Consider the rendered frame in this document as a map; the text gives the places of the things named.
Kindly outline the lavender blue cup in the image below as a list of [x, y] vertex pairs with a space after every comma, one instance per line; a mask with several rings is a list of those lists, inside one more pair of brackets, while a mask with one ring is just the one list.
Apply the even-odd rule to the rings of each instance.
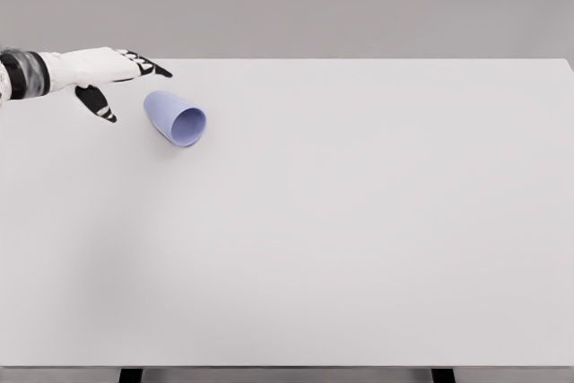
[[206, 114], [189, 100], [167, 91], [152, 91], [143, 101], [145, 114], [172, 144], [188, 147], [201, 139]]

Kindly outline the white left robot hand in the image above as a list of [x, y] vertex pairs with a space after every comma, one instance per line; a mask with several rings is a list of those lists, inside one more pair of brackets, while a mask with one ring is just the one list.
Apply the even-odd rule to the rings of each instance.
[[95, 116], [116, 123], [117, 117], [100, 87], [154, 74], [171, 78], [164, 67], [140, 54], [109, 47], [88, 48], [70, 53], [74, 66], [74, 94]]

